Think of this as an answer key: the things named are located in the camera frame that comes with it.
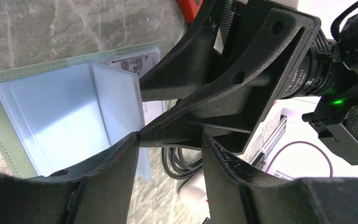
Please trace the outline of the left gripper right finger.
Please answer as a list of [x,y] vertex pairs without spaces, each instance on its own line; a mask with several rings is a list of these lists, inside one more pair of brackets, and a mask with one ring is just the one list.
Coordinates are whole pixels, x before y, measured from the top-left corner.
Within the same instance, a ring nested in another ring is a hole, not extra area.
[[202,136],[202,160],[213,224],[358,224],[358,178],[267,174]]

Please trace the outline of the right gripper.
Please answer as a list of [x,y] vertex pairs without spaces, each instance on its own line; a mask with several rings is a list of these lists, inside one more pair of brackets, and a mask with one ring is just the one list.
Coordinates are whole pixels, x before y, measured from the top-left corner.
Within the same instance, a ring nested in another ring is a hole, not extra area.
[[223,56],[234,62],[273,8],[295,12],[298,0],[203,0],[180,41],[140,78],[142,101],[186,98],[222,74],[222,55],[214,48],[218,29],[226,34]]

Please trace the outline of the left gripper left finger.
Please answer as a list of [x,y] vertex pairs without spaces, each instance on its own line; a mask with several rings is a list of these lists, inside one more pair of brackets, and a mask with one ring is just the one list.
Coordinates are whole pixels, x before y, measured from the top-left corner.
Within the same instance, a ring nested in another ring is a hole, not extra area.
[[139,153],[138,133],[48,177],[0,173],[0,224],[124,224]]

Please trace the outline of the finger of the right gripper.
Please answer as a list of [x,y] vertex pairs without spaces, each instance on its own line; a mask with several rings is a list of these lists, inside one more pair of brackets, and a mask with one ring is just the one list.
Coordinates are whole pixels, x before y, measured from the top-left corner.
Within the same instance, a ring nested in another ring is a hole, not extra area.
[[230,152],[243,152],[275,100],[311,85],[310,69],[300,66],[320,27],[315,16],[273,8],[238,59],[147,125],[140,145],[200,149],[207,134]]

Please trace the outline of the silver grey credit card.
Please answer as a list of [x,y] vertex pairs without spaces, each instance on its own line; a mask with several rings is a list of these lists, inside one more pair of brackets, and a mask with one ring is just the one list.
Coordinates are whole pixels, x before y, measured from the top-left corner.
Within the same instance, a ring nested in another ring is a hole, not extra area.
[[137,74],[139,77],[149,72],[160,60],[158,53],[124,55],[113,59],[109,66]]

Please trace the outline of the green card holder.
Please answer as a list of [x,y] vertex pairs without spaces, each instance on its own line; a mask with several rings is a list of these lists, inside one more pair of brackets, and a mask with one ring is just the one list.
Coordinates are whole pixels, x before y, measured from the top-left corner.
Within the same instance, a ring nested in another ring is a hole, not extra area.
[[12,174],[49,176],[143,128],[140,77],[109,64],[163,52],[149,42],[0,71],[0,152]]

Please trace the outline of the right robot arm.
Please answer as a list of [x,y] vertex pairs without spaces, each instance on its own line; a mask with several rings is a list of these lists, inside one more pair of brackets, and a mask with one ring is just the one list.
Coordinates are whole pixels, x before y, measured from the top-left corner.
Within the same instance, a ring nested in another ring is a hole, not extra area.
[[208,134],[246,150],[278,99],[320,97],[303,121],[358,165],[358,13],[325,38],[318,17],[269,0],[205,0],[175,47],[140,79],[144,101],[179,103],[140,132],[143,147],[201,149]]

